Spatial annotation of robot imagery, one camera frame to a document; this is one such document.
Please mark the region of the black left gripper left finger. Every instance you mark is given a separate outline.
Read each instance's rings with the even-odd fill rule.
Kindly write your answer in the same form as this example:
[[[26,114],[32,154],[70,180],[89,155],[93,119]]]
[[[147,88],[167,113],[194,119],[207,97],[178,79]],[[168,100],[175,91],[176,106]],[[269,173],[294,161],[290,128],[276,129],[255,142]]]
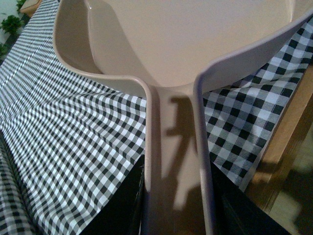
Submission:
[[[144,186],[144,155],[141,155],[122,184],[83,235],[138,235]]]

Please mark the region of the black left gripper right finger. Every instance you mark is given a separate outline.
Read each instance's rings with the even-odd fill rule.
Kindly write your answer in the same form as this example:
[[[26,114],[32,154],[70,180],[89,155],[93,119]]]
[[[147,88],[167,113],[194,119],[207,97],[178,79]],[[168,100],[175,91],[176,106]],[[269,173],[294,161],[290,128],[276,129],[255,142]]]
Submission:
[[[211,163],[217,228],[220,235],[288,235]]]

